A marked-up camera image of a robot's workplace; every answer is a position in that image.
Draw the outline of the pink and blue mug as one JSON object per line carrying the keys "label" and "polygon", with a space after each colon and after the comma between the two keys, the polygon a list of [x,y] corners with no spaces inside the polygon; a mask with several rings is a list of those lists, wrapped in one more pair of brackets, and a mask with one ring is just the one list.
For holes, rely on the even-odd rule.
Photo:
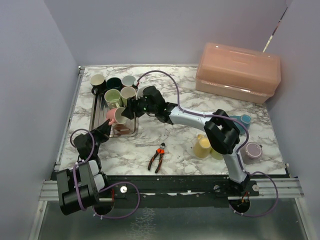
{"label": "pink and blue mug", "polygon": [[127,122],[128,118],[125,116],[122,116],[122,113],[124,112],[124,107],[116,107],[110,109],[106,113],[106,119],[109,120],[108,125],[111,126],[113,124],[119,124],[123,125]]}

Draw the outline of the dark teal mug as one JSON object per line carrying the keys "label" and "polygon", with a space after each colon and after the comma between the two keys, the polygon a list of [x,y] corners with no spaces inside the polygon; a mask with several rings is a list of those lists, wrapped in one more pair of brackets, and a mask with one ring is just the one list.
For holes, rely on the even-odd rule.
{"label": "dark teal mug", "polygon": [[122,80],[118,77],[111,77],[108,80],[106,80],[106,89],[107,90],[118,90],[121,91],[123,88]]}

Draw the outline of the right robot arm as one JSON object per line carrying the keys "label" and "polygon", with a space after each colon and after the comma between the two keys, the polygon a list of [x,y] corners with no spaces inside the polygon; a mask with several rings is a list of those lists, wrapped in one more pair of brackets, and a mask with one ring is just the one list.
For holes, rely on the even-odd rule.
{"label": "right robot arm", "polygon": [[182,109],[176,103],[167,102],[155,86],[142,90],[142,95],[131,97],[122,116],[132,120],[144,114],[153,114],[160,122],[170,125],[184,125],[206,133],[211,147],[223,156],[228,169],[227,189],[240,196],[248,189],[249,174],[244,170],[240,155],[240,130],[234,124],[235,119],[218,109],[213,114],[192,112]]}

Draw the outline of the black mug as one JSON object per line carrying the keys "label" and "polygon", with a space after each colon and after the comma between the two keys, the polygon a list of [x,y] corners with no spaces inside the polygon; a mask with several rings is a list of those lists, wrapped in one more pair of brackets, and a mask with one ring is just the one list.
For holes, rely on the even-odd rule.
{"label": "black mug", "polygon": [[103,74],[95,74],[90,78],[92,86],[91,93],[95,96],[102,96],[107,91],[106,79]]}

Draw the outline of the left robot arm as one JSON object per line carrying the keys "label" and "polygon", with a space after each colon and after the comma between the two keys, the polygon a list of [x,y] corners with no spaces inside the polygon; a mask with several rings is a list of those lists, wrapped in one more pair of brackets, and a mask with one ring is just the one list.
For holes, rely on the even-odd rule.
{"label": "left robot arm", "polygon": [[102,163],[98,156],[100,145],[110,139],[114,121],[107,119],[91,131],[75,130],[69,140],[78,156],[72,168],[56,174],[58,201],[64,215],[85,211],[99,203],[99,197],[106,197],[111,190]]}

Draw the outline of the blue dotted mug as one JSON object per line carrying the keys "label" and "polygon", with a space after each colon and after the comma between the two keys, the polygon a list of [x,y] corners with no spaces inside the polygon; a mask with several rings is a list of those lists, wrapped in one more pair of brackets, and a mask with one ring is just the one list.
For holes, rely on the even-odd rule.
{"label": "blue dotted mug", "polygon": [[[231,115],[230,118],[236,119],[238,122],[240,122],[242,125],[244,125],[247,130],[249,130],[249,128],[251,126],[251,122],[252,122],[252,118],[249,115],[247,115],[247,114]],[[237,122],[234,122],[234,124],[239,129],[240,135],[243,136],[246,134],[245,129],[241,125],[239,125]]]}

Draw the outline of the light green mug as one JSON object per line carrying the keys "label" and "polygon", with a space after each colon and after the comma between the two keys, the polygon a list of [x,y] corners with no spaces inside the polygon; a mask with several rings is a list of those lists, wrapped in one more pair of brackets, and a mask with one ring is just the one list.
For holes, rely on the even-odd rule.
{"label": "light green mug", "polygon": [[132,86],[125,86],[120,91],[120,96],[121,96],[123,105],[126,107],[128,105],[128,99],[136,96],[136,90]]}

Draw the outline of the pink terracotta mug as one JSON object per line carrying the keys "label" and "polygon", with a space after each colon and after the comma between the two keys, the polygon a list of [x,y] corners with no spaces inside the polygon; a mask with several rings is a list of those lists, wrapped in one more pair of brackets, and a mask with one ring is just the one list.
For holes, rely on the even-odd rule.
{"label": "pink terracotta mug", "polygon": [[121,83],[124,87],[133,87],[135,89],[138,88],[138,82],[136,78],[132,75],[127,75],[122,78]]}

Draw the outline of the sage green mug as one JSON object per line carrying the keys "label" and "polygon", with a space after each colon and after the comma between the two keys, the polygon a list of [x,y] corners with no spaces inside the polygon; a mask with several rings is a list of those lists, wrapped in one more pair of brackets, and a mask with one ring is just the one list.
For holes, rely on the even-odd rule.
{"label": "sage green mug", "polygon": [[117,89],[110,89],[104,94],[104,100],[109,109],[119,108],[123,106],[121,92]]}

